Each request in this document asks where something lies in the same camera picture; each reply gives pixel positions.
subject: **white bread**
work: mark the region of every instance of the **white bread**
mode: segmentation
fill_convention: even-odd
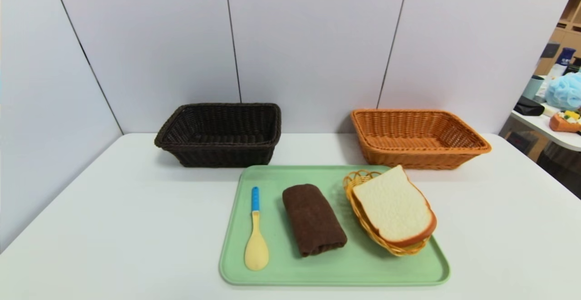
[[[355,186],[353,192],[378,235],[394,246],[411,246],[436,228],[428,201],[401,165]]]

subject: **basket rim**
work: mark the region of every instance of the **basket rim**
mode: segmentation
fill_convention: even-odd
[[[194,107],[271,107],[275,111],[274,137],[259,143],[168,143],[163,139],[172,129],[177,117],[187,108]],[[164,150],[187,150],[187,149],[256,149],[276,146],[281,138],[281,108],[275,103],[191,103],[178,107],[168,120],[162,125],[153,143]]]
[[[372,224],[369,221],[369,218],[366,217],[363,209],[360,210],[358,208],[357,200],[355,198],[355,192],[353,190],[353,187],[354,187],[354,185],[352,185],[353,183],[357,183],[356,185],[361,184],[361,180],[357,181],[357,177],[358,176],[362,177],[361,176],[362,173],[366,177],[369,177],[370,180],[372,178],[375,178],[375,177],[382,174],[381,172],[378,172],[378,171],[369,171],[369,170],[361,169],[361,170],[349,172],[349,174],[347,174],[343,178],[343,189],[345,190],[345,195],[347,197],[347,200],[351,204],[351,209],[353,210],[353,213],[355,214],[355,216],[357,217],[357,220],[359,221],[359,225],[361,225],[361,227],[365,230],[365,232],[367,233],[369,238],[371,238],[371,240],[375,241],[376,244],[378,244],[382,248],[389,251],[392,255],[406,256],[406,255],[417,254],[420,250],[423,249],[424,246],[426,246],[427,242],[432,237],[432,234],[430,234],[429,236],[427,236],[426,238],[424,238],[420,242],[417,242],[415,244],[412,244],[410,246],[405,246],[405,247],[394,246],[393,244],[388,242],[386,239],[382,238],[379,234],[377,234],[376,231],[372,228]]]
[[[392,113],[439,113],[439,114],[446,114],[454,119],[457,123],[459,123],[463,128],[468,130],[469,132],[476,135],[481,143],[483,143],[480,147],[377,147],[369,142],[367,139],[367,135],[363,133],[363,129],[359,123],[359,119],[357,118],[357,114],[359,113],[367,113],[367,112],[374,112],[374,113],[381,113],[381,112],[392,112]],[[381,153],[421,153],[425,155],[442,155],[442,154],[449,154],[449,155],[481,155],[483,153],[488,153],[492,150],[492,147],[477,131],[471,128],[469,125],[466,124],[461,118],[456,116],[455,114],[448,112],[446,110],[440,109],[356,109],[351,111],[351,120],[353,125],[355,125],[355,130],[357,131],[357,135],[359,137],[359,141],[364,143],[364,146],[371,149],[380,151]]]

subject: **panel seam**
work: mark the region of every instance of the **panel seam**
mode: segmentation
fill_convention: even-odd
[[[392,46],[389,48],[388,63],[385,65],[384,79],[381,82],[381,89],[379,90],[379,98],[377,99],[377,106],[375,106],[376,109],[379,108],[379,102],[381,101],[381,95],[384,92],[385,78],[388,76],[389,61],[392,59],[392,53],[394,52],[394,45],[396,43],[396,36],[398,35],[398,28],[399,28],[399,23],[400,23],[400,19],[401,19],[401,12],[403,10],[404,2],[405,2],[405,0],[401,0],[400,12],[398,15],[398,22],[396,23],[396,29],[394,31],[394,39],[392,39]]]
[[[236,58],[236,45],[234,42],[234,28],[232,27],[232,13],[230,12],[230,0],[226,0],[228,5],[228,19],[230,19],[230,34],[232,36],[232,50],[234,51],[234,66],[236,68],[236,81],[238,81],[238,97],[242,103],[242,91],[240,89],[240,75],[238,74],[238,59]]]
[[[107,103],[107,106],[111,112],[111,115],[113,116],[113,119],[115,120],[115,123],[117,124],[117,127],[119,128],[119,131],[121,131],[121,135],[124,135],[123,129],[121,128],[121,125],[119,124],[119,121],[117,120],[117,117],[115,116],[115,113],[113,112],[113,109],[111,108],[111,104],[108,102],[108,99],[105,96],[105,93],[103,91],[103,87],[101,87],[101,83],[99,83],[99,79],[97,79],[97,75],[95,74],[95,70],[93,70],[93,66],[91,66],[91,62],[89,61],[89,57],[87,57],[87,52],[85,52],[85,49],[83,48],[83,44],[81,44],[81,40],[79,39],[79,35],[77,34],[77,30],[74,28],[73,21],[71,21],[71,17],[69,15],[69,12],[67,11],[66,6],[64,5],[64,1],[60,0],[60,3],[61,3],[61,5],[63,5],[64,13],[67,15],[67,19],[69,19],[69,23],[71,25],[71,28],[73,29],[73,33],[75,35],[75,38],[77,38],[77,42],[79,43],[79,47],[81,48],[81,51],[83,52],[83,55],[85,56],[85,60],[87,61],[87,64],[89,64],[89,68],[91,69],[91,73],[93,73],[93,77],[95,78],[95,81],[97,82],[97,85],[99,86],[101,94],[103,95],[103,98],[105,99],[105,102]]]

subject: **rolled brown towel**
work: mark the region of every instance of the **rolled brown towel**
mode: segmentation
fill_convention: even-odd
[[[301,256],[345,246],[347,236],[319,188],[313,184],[292,186],[284,190],[282,201]]]

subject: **spoon head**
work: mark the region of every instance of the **spoon head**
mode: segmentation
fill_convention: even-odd
[[[246,245],[244,262],[250,270],[261,270],[268,264],[268,247],[260,233],[253,233]]]

